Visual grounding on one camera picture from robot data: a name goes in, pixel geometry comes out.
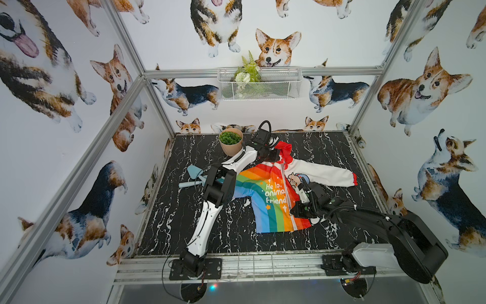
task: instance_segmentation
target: dog tongue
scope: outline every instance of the dog tongue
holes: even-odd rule
[[[15,45],[27,56],[36,58],[39,55],[39,49],[35,43],[25,34],[20,34],[14,39]]]

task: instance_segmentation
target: corgi illustration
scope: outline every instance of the corgi illustration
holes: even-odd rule
[[[106,80],[113,92],[113,99],[111,100],[110,115],[122,102],[128,88],[132,84],[132,77],[124,65],[122,50],[118,44],[115,44],[113,51],[113,59],[107,63],[91,60],[91,65],[104,80]],[[140,98],[137,98],[133,103],[131,109],[125,115],[124,120],[118,127],[118,130],[113,135],[113,142],[115,146],[121,151],[125,152],[129,144],[133,141],[135,127],[143,129],[144,122],[142,118],[142,111],[147,110],[147,105],[143,105]]]
[[[222,124],[213,124],[211,125],[211,129],[214,133],[221,133],[223,130],[228,128],[235,128],[240,130],[242,133],[255,133],[257,128],[254,125],[222,125]]]
[[[297,174],[294,174],[294,173],[291,173],[287,176],[287,180],[289,181],[290,185],[292,186],[292,188],[294,190],[298,190],[298,187],[300,184],[302,184],[302,180],[305,180],[306,183],[310,183],[311,180],[309,179],[309,177],[305,174],[301,174],[301,173],[297,173]]]
[[[242,20],[242,0],[192,0],[191,19],[203,44],[209,45],[208,56],[218,55],[220,43],[239,53],[236,35]]]
[[[323,64],[316,68],[325,67],[327,61],[326,59]],[[365,98],[365,92],[369,88],[369,85],[364,82],[336,83],[332,76],[304,77],[311,82],[309,98],[312,103],[316,104],[314,107],[317,109],[316,113],[320,113],[327,105],[333,105],[348,99],[352,100],[349,108],[353,108]]]
[[[336,124],[336,128],[338,130],[341,130],[341,131],[348,131],[349,132],[349,128],[351,128],[351,125],[343,124],[343,123],[337,123]],[[361,137],[361,134],[360,134],[360,130],[359,129],[356,129],[356,133],[354,135],[354,140],[356,141],[356,143],[358,144],[358,146],[361,149],[366,148],[366,142],[363,139],[363,137]]]
[[[115,161],[110,161],[100,170],[81,206],[69,211],[61,219],[35,265],[51,256],[78,259],[87,255],[96,245],[101,248],[103,241],[109,245],[111,235],[106,225],[114,191],[118,187],[123,187],[126,194],[128,187],[122,168]]]
[[[120,233],[120,246],[106,261],[108,266],[120,264],[121,259],[130,258],[135,252],[135,236],[133,233],[125,225],[120,225]]]
[[[388,81],[380,89],[378,101],[392,113],[390,125],[395,127],[398,121],[410,136],[413,125],[424,120],[448,95],[467,88],[471,81],[469,74],[451,75],[444,70],[436,47],[427,59],[423,75],[416,80]]]
[[[471,34],[469,34],[468,40],[466,45],[469,49],[476,48],[476,41],[483,41],[483,36],[486,33],[486,6],[483,8],[481,13],[478,16],[476,24],[471,30]]]
[[[378,188],[378,190],[383,195],[383,198],[386,201],[386,205],[390,213],[393,215],[401,215],[401,216],[407,215],[408,210],[403,205],[402,189],[401,188],[398,189],[395,192],[395,195],[393,195],[393,197],[389,197],[388,193],[385,191],[385,188],[383,188],[382,181],[380,180],[380,177],[376,173],[375,168],[373,168],[373,166],[370,164],[368,164],[368,168],[371,171],[372,178],[374,179],[373,184]]]
[[[96,8],[102,7],[101,0],[67,0],[75,15],[83,22],[86,28],[96,37],[100,32],[96,29],[96,24],[91,20],[90,5]],[[142,11],[143,0],[113,0],[119,12],[129,12],[141,24],[149,22],[149,17]]]
[[[150,179],[145,185],[145,190],[143,191],[143,197],[140,200],[140,205],[135,209],[136,215],[144,213],[145,210],[147,209],[150,197],[154,193],[155,183],[157,182],[157,178],[158,178],[158,166],[157,164],[155,164],[154,169],[152,171],[152,175],[150,175]]]
[[[74,109],[80,97],[96,101],[86,92],[71,57],[29,1],[0,1],[0,78],[12,94],[56,124],[66,118],[75,133],[83,121]]]
[[[418,172],[415,201],[426,200],[459,230],[456,243],[446,240],[450,248],[486,257],[486,218],[474,206],[459,185],[462,171],[477,171],[464,150],[476,140],[462,141],[441,129],[434,136],[434,154]]]
[[[182,112],[182,116],[187,116],[187,110],[206,101],[214,104],[213,110],[219,105],[219,89],[212,85],[203,85],[197,87],[183,87],[175,82],[175,79],[151,79],[152,85],[162,95],[165,102]]]
[[[290,0],[276,0],[277,13],[280,17],[285,18],[288,16],[287,11],[289,10]],[[322,6],[334,6],[337,9],[337,16],[339,19],[346,18],[351,10],[349,8],[349,3],[353,0],[314,0],[314,2],[319,3]]]
[[[201,134],[201,127],[199,125],[199,118],[193,120],[192,123],[186,124],[178,120],[175,123],[181,128],[180,134]]]
[[[292,59],[292,50],[299,44],[302,34],[295,32],[285,39],[274,39],[257,29],[256,37],[261,50],[255,61],[259,67],[288,67]]]
[[[22,235],[22,238],[20,239],[20,242],[18,243],[18,246],[17,246],[17,248],[19,248],[20,245],[22,245],[24,240],[29,235],[30,231],[34,228],[34,223],[29,222],[29,221],[25,220],[24,218],[22,218],[20,216],[17,217],[17,219],[20,221],[20,225],[22,226],[22,231],[24,231],[24,234]]]
[[[326,127],[326,122],[328,122],[329,115],[324,117],[321,120],[315,121],[312,120],[310,117],[305,118],[305,128],[303,129],[297,129],[297,130],[287,130],[287,129],[280,129],[280,130],[275,130],[273,132],[304,132],[304,131],[324,131],[324,128]]]
[[[452,0],[428,0],[425,4],[425,8],[421,12],[419,24],[413,27],[412,32],[408,36],[406,42],[407,49],[403,53],[405,61],[409,62],[412,59],[412,51],[417,44],[437,25],[442,15],[446,11]],[[386,26],[385,41],[389,40],[387,48],[383,51],[386,55],[391,48],[392,42],[395,41],[395,37],[403,24],[403,20],[408,13],[412,1],[400,0],[392,13]]]

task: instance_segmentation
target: potted plant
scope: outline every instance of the potted plant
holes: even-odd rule
[[[235,156],[242,149],[243,133],[238,129],[225,129],[218,138],[221,148],[228,156]]]

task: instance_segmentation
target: plant pot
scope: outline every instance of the plant pot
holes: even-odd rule
[[[224,144],[221,142],[219,139],[220,135],[225,133],[225,132],[233,132],[238,134],[242,139],[236,143],[236,144]],[[218,140],[219,143],[221,144],[221,148],[223,149],[223,152],[228,155],[228,156],[235,156],[241,149],[242,149],[242,143],[243,143],[243,133],[235,128],[228,128],[225,129],[223,132],[219,133],[218,135]]]

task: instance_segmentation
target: rainbow jacket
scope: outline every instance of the rainbow jacket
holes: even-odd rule
[[[294,189],[301,183],[315,181],[338,187],[358,185],[356,174],[347,169],[297,160],[290,155],[292,145],[279,142],[280,160],[263,162],[242,171],[236,178],[233,198],[251,197],[257,233],[283,232],[311,226],[308,219],[295,218],[290,210],[299,201]]]

